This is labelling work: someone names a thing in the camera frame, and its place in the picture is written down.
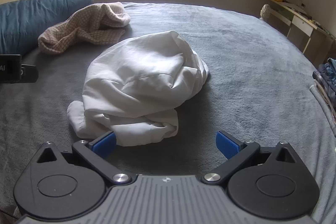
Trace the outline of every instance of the pillow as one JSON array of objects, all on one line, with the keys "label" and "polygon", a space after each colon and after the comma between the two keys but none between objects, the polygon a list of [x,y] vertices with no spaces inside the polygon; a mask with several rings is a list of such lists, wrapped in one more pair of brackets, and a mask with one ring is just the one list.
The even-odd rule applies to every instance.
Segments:
[{"label": "pillow", "polygon": [[48,27],[67,20],[93,0],[18,0],[0,5],[0,54],[25,54]]}]

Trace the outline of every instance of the white desk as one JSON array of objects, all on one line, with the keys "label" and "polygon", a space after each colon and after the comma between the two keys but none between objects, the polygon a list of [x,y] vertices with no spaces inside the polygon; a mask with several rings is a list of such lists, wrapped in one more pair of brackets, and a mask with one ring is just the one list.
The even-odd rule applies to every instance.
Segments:
[{"label": "white desk", "polygon": [[[285,34],[287,38],[301,50],[301,52],[310,60],[310,62],[312,62],[315,67],[323,63],[332,43],[334,42],[334,37],[326,33],[313,22],[307,20],[296,11],[283,5],[281,2],[277,2],[275,0],[268,0],[268,2],[270,6],[268,8],[269,14],[275,16],[289,27],[287,33],[283,32],[283,34]],[[267,16],[262,16],[262,19],[272,25]],[[293,27],[298,28],[305,34],[306,38],[303,43],[302,41],[293,41],[295,38],[290,37]]]}]

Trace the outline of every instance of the bed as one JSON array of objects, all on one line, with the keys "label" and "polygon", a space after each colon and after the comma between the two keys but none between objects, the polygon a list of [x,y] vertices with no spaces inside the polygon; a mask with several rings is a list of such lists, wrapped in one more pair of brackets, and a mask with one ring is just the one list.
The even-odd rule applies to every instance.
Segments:
[{"label": "bed", "polygon": [[[225,161],[215,145],[223,129],[262,146],[289,141],[320,187],[312,214],[336,219],[336,138],[309,90],[314,66],[287,38],[253,16],[178,4],[123,3],[131,17],[122,39],[175,30],[206,62],[210,76],[177,108],[175,137],[117,147],[109,161],[132,174],[201,174]],[[0,208],[14,204],[12,189],[39,145],[68,147],[78,138],[67,107],[81,100],[86,70],[106,47],[80,43],[50,56],[24,56],[36,65],[34,84],[0,85]]]}]

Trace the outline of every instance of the crumpled white garment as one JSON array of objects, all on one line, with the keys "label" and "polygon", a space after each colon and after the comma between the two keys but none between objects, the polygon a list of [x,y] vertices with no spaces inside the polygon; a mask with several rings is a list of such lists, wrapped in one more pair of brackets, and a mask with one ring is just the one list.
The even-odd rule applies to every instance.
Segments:
[{"label": "crumpled white garment", "polygon": [[121,146],[160,142],[177,134],[174,108],[196,95],[208,74],[175,31],[126,39],[90,64],[83,102],[68,107],[70,124],[80,138],[113,131]]}]

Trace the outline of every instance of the stack of folded clothes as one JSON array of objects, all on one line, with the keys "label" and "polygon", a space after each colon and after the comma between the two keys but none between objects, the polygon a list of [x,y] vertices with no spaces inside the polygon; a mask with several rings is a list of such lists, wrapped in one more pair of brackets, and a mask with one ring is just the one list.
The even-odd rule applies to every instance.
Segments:
[{"label": "stack of folded clothes", "polygon": [[319,65],[318,70],[313,72],[313,78],[317,90],[330,107],[336,124],[336,60],[329,58],[328,63]]}]

